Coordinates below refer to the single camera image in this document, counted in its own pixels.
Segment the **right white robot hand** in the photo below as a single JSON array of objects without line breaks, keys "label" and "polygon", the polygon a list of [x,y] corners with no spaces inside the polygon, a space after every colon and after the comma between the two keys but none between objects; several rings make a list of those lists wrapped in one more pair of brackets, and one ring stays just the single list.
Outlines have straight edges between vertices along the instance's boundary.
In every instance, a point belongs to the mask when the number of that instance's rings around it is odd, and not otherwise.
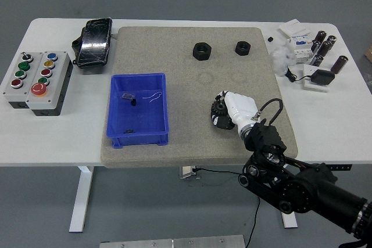
[{"label": "right white robot hand", "polygon": [[221,91],[211,106],[213,125],[224,130],[237,126],[238,135],[245,139],[253,126],[260,121],[260,112],[253,98]]}]

